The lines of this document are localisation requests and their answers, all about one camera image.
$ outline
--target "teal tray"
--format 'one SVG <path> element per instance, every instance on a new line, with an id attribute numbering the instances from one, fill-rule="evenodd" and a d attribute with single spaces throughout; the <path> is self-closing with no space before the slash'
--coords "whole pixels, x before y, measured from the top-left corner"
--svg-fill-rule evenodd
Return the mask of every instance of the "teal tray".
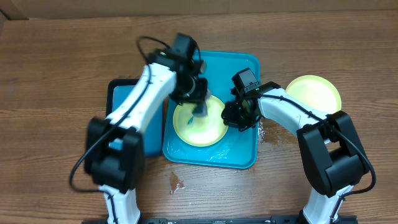
<path id="1" fill-rule="evenodd" d="M 260 62 L 253 55 L 210 51 L 200 53 L 207 64 L 206 72 L 200 76 L 207 78 L 208 88 L 223 103 L 234 100 L 230 89 L 234 88 L 232 76 L 237 72 L 249 67 L 257 80 L 260 80 Z M 254 164 L 257 159 L 258 124 L 242 133 L 237 128 L 229 127 L 217 143 L 195 147 L 183 142 L 174 130 L 173 114 L 176 106 L 176 102 L 170 100 L 167 108 L 162 148 L 168 160 L 235 169 L 247 169 Z"/>

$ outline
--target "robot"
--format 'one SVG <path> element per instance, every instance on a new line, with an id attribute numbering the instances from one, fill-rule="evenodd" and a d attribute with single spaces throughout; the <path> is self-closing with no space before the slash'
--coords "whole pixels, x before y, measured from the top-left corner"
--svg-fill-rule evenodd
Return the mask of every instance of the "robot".
<path id="1" fill-rule="evenodd" d="M 139 41 L 150 39 L 165 45 L 148 56 Z M 223 220 L 143 220 L 136 203 L 136 191 L 144 173 L 142 135 L 156 109 L 166 97 L 178 104 L 195 103 L 195 110 L 206 113 L 207 80 L 199 78 L 205 62 L 193 59 L 197 43 L 189 36 L 178 34 L 172 46 L 151 37 L 141 37 L 138 49 L 146 66 L 136 87 L 124 103 L 105 119 L 93 118 L 87 129 L 86 153 L 76 163 L 70 176 L 72 189 L 78 192 L 102 192 L 109 217 L 95 223 L 225 223 Z M 286 94 L 274 82 L 262 84 L 250 69 L 232 78 L 235 87 L 221 118 L 225 125 L 244 131 L 255 127 L 261 117 L 279 123 L 298 139 L 305 175 L 312 186 L 306 206 L 296 216 L 273 216 L 245 223 L 358 223 L 356 217 L 339 217 L 343 199 L 351 194 L 371 190 L 376 175 L 368 161 L 351 118 L 343 111 L 328 114 L 315 110 Z M 120 150 L 109 142 L 123 140 Z M 328 152 L 325 144 L 339 142 L 340 147 Z M 84 163 L 98 190 L 84 190 L 74 186 L 72 178 L 77 167 Z M 351 191 L 364 174 L 372 174 L 372 184 L 363 190 Z"/>

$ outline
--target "round plate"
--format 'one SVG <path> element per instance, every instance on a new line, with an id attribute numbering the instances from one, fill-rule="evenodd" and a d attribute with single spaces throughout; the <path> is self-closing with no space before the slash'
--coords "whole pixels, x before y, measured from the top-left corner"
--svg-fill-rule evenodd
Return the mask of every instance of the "round plate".
<path id="1" fill-rule="evenodd" d="M 332 114 L 341 110 L 341 98 L 336 87 L 316 75 L 296 78 L 287 86 L 286 93 L 320 111 Z"/>
<path id="2" fill-rule="evenodd" d="M 225 135 L 228 126 L 224 125 L 221 112 L 225 105 L 215 96 L 206 100 L 208 116 L 192 116 L 196 107 L 192 103 L 177 105 L 173 115 L 173 126 L 181 140 L 192 146 L 204 147 L 218 142 Z"/>

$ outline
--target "wooden table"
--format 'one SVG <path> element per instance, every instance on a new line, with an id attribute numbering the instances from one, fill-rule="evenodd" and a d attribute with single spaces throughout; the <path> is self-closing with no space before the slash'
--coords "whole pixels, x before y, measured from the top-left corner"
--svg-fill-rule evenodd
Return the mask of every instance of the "wooden table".
<path id="1" fill-rule="evenodd" d="M 341 213 L 361 223 L 398 219 L 398 11 L 270 13 L 7 21 L 0 36 L 0 222 L 79 223 L 105 217 L 100 194 L 67 184 L 86 125 L 104 117 L 115 78 L 137 78 L 139 35 L 171 42 L 192 35 L 201 49 L 244 52 L 261 62 L 263 83 L 325 77 L 340 91 L 377 173 L 377 185 L 348 198 Z M 155 47 L 148 43 L 146 50 Z M 149 159 L 137 188 L 144 217 L 267 217 L 298 214 L 310 184 L 293 135 L 263 121 L 248 170 Z M 79 170 L 75 181 L 94 187 Z M 185 188 L 177 189 L 177 182 Z M 356 187 L 369 184 L 366 175 Z"/>

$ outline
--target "blue container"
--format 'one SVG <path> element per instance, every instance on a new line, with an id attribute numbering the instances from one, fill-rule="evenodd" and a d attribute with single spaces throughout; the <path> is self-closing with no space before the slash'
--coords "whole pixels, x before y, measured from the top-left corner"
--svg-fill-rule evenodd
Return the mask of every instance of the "blue container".
<path id="1" fill-rule="evenodd" d="M 138 80 L 113 80 L 109 83 L 106 115 L 123 103 L 137 82 Z M 144 155 L 147 157 L 159 156 L 162 153 L 162 108 L 163 104 L 155 112 L 144 133 Z M 114 141 L 110 146 L 121 149 L 121 144 L 121 141 Z"/>
<path id="2" fill-rule="evenodd" d="M 232 76 L 250 68 L 260 80 L 260 62 L 253 55 L 226 52 L 201 51 L 207 69 L 201 77 L 208 80 L 208 88 L 223 103 L 234 100 L 230 89 L 234 88 Z M 173 114 L 177 104 L 170 100 L 167 109 L 163 153 L 172 162 L 205 166 L 247 169 L 257 159 L 258 124 L 240 133 L 229 127 L 225 136 L 207 147 L 195 147 L 183 142 L 174 130 Z"/>

